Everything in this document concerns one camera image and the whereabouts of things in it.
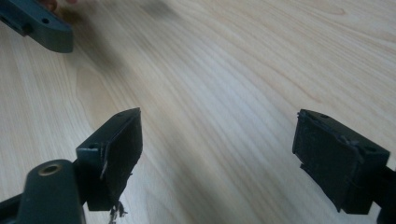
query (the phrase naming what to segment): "wood grain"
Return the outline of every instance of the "wood grain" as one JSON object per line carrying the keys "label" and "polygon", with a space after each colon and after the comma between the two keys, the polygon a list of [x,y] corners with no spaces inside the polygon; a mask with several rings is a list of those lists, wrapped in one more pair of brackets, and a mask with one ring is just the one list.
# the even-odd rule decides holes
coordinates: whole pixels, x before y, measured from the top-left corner
{"label": "wood grain", "polygon": [[[120,223],[375,223],[299,169],[300,108],[396,149],[396,3],[79,0],[71,54],[0,24],[0,200],[113,114],[142,109]],[[88,223],[108,213],[86,212]]]}

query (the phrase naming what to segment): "light wooden surface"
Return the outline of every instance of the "light wooden surface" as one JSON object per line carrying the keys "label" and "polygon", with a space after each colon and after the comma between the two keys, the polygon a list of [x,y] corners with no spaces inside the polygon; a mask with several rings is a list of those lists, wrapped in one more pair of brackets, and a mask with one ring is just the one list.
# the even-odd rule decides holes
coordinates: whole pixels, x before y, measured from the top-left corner
{"label": "light wooden surface", "polygon": [[71,54],[0,24],[1,201],[140,107],[119,223],[375,223],[376,206],[338,214],[291,146],[306,108],[396,158],[395,1],[80,0],[59,13]]}

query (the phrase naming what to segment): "wooden table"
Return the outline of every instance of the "wooden table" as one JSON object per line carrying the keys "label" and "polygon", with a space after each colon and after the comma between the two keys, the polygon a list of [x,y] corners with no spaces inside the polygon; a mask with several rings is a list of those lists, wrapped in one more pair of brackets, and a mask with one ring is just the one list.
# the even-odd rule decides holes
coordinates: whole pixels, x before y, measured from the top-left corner
{"label": "wooden table", "polygon": [[[0,24],[0,200],[113,114],[140,107],[144,152],[120,223],[375,223],[338,214],[291,153],[297,112],[392,152],[391,0],[80,0],[59,54]],[[108,213],[86,212],[88,223]]]}

